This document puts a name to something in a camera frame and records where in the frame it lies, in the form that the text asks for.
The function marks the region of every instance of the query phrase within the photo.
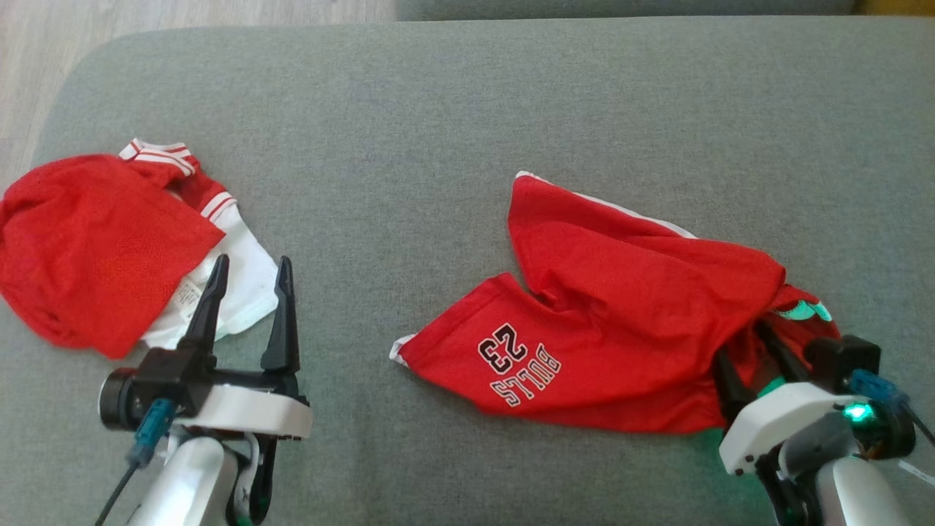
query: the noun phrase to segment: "gray fabric surface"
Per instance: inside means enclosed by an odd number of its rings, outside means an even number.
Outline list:
[[[854,0],[396,0],[402,21],[846,15],[853,9]]]
[[[768,524],[757,482],[722,472],[718,431],[483,416],[389,361],[390,343],[515,270],[505,218],[529,169],[770,252],[885,348],[885,375],[935,421],[932,49],[934,21],[870,18],[154,33],[81,63],[36,162],[185,141],[293,258],[316,421],[280,448],[272,526]],[[254,367],[269,329],[221,341],[222,365]],[[117,364],[49,347],[5,304],[0,334],[0,518],[90,523],[131,443],[95,413]],[[935,472],[931,447],[911,461]],[[932,489],[884,469],[927,523]]]

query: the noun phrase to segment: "white fabric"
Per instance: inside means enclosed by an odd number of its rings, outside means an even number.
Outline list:
[[[192,296],[191,285],[196,286],[199,293],[204,289],[214,260],[220,254],[230,257],[230,269],[227,294],[218,314],[216,340],[246,330],[276,309],[278,300],[274,286],[278,268],[240,218],[237,204],[232,201],[229,206],[215,213],[212,222],[226,235],[211,249],[205,260],[185,277],[173,300],[143,335],[143,341],[150,347],[175,348],[192,319],[194,306],[189,300]]]

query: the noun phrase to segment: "red fabric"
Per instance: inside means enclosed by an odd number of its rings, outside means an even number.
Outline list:
[[[123,358],[223,232],[165,191],[159,163],[84,155],[0,201],[0,292],[46,340]]]
[[[799,353],[837,335],[830,323],[769,314],[817,300],[786,285],[767,254],[532,176],[514,183],[509,228],[535,297],[501,274],[399,350],[418,375],[488,413],[615,431],[720,427],[718,348],[728,344],[749,383],[764,357],[758,318]]]

